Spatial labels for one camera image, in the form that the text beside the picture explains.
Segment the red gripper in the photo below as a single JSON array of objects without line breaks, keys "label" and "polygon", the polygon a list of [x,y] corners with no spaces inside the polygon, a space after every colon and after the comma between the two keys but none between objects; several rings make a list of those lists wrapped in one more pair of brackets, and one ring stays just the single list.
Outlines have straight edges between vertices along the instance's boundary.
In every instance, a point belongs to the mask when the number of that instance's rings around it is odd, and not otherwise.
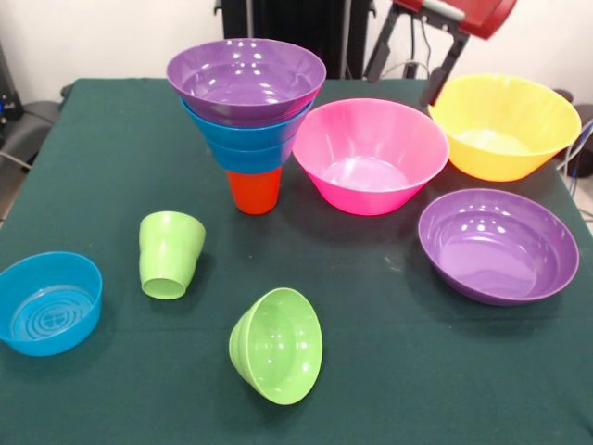
[{"label": "red gripper", "polygon": [[420,98],[422,107],[433,106],[455,68],[469,35],[489,39],[504,24],[516,3],[516,0],[393,1],[364,71],[364,79],[368,83],[379,81],[390,54],[389,39],[399,15],[426,21],[453,37],[453,44],[444,61],[430,74]]}]

